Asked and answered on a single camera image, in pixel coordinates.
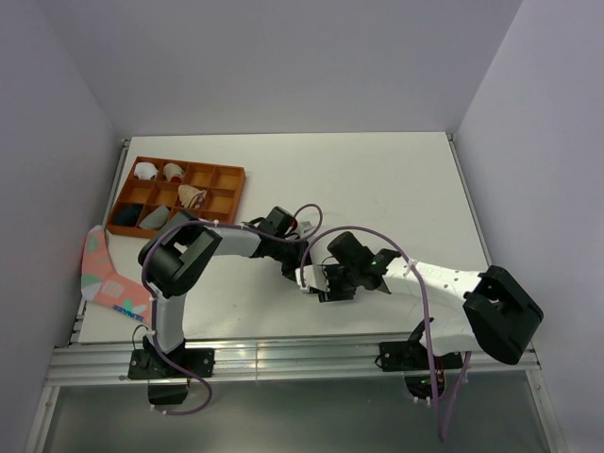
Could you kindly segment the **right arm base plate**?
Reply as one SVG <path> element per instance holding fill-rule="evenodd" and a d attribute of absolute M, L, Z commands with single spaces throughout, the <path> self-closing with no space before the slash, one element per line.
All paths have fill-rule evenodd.
<path fill-rule="evenodd" d="M 417 342 L 396 341 L 379 344 L 375 365 L 384 373 L 402 372 L 408 392 L 412 397 L 428 400 L 432 398 L 428 352 Z M 434 358 L 436 388 L 442 396 L 446 388 L 445 372 L 462 368 L 459 353 L 449 353 Z"/>

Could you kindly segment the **tan maroon purple striped sock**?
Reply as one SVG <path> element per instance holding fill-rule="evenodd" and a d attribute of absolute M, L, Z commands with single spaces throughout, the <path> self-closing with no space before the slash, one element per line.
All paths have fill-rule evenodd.
<path fill-rule="evenodd" d="M 200 210 L 207 191 L 197 189 L 191 185 L 181 184 L 178 186 L 177 193 L 179 202 L 183 208 Z"/>

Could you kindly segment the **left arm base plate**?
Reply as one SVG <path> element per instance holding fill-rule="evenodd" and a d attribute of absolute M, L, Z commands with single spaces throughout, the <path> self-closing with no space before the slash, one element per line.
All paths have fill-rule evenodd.
<path fill-rule="evenodd" d="M 188 349 L 180 346 L 167 357 L 201 378 L 209 378 L 212 375 L 214 350 L 211 348 Z M 127 378 L 148 381 L 148 401 L 156 406 L 168 407 L 180 405 L 185 401 L 193 380 L 164 361 L 152 344 L 132 352 Z"/>

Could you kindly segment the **orange compartment tray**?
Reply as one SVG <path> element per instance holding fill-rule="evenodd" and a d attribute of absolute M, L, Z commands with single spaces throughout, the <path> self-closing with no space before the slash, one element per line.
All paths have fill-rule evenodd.
<path fill-rule="evenodd" d="M 176 214 L 234 222 L 245 183 L 242 167 L 137 157 L 106 222 L 113 235 L 149 239 Z"/>

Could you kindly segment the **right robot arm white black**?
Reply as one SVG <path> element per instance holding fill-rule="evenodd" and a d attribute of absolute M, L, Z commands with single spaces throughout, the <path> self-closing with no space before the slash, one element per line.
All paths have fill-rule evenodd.
<path fill-rule="evenodd" d="M 411 362 L 421 368 L 478 350 L 515 365 L 544 320 L 538 304 L 499 266 L 463 271 L 406 259 L 398 250 L 374 253 L 350 232 L 327 249 L 334 263 L 306 266 L 299 286 L 318 293 L 323 302 L 351 300 L 358 288 L 418 298 L 428 319 L 410 335 L 408 349 Z"/>

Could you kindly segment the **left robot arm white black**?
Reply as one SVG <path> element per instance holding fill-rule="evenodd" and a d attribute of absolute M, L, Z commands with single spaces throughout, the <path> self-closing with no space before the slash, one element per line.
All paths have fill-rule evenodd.
<path fill-rule="evenodd" d="M 295 231 L 297 227 L 294 216 L 281 207 L 242 226 L 203 221 L 186 210 L 176 214 L 138 257 L 142 284 L 151 299 L 151 331 L 143 339 L 144 366 L 161 377 L 192 368 L 183 332 L 185 299 L 211 258 L 271 258 L 281 264 L 281 274 L 294 281 L 295 270 L 311 264 L 311 258 L 303 256 L 308 241 Z"/>

